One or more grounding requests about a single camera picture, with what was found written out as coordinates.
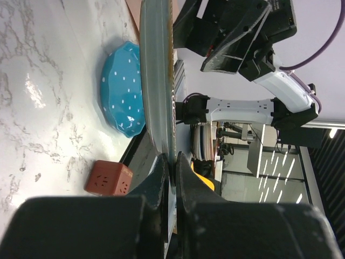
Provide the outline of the grey-green round plate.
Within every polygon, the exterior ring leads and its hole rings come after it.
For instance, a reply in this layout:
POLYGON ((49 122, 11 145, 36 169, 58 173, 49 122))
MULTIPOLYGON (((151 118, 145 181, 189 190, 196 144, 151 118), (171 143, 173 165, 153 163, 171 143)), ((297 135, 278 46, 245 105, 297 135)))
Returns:
POLYGON ((140 66, 147 131, 158 153, 176 161, 173 4, 145 0, 140 13, 140 66))

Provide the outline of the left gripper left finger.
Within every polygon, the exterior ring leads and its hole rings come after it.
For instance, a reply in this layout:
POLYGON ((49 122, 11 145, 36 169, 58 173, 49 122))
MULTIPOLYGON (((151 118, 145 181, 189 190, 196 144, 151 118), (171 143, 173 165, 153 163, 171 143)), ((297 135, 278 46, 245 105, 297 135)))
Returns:
POLYGON ((36 197, 15 212, 1 258, 163 258, 168 238, 169 166, 125 196, 36 197))

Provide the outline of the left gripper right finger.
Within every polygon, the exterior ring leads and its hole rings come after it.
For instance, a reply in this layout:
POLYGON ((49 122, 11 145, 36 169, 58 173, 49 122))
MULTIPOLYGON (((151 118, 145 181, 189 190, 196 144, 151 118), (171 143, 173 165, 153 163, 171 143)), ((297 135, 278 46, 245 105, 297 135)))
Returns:
POLYGON ((176 191, 180 258, 342 258, 315 207, 227 201, 192 171, 183 153, 176 191))

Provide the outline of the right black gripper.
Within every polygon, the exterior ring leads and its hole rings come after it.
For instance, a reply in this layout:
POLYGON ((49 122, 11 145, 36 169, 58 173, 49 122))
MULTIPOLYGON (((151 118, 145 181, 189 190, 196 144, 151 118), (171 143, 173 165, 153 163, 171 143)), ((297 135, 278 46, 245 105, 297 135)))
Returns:
POLYGON ((258 35, 277 43, 297 32, 292 1, 185 1, 174 48, 207 57, 202 72, 237 73, 258 35))

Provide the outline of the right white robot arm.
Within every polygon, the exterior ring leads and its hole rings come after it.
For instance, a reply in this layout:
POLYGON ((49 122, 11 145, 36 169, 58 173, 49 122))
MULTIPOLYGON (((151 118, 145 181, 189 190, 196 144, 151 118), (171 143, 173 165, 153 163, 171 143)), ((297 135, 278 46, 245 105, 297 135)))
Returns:
POLYGON ((303 84, 275 59, 273 44, 296 34, 291 1, 185 1, 173 24, 174 47, 204 58, 202 72, 240 74, 272 93, 264 100, 226 100, 200 93, 176 103, 186 125, 228 121, 286 131, 316 119, 321 105, 313 84, 303 84))

